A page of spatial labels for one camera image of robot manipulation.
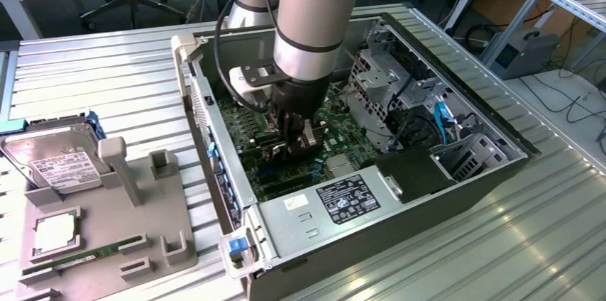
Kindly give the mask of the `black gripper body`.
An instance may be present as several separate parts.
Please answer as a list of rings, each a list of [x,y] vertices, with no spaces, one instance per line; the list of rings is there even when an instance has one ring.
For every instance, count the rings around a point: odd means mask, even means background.
[[[324,103],[330,77],[304,81],[291,78],[272,83],[270,114],[275,120],[286,115],[312,119]]]

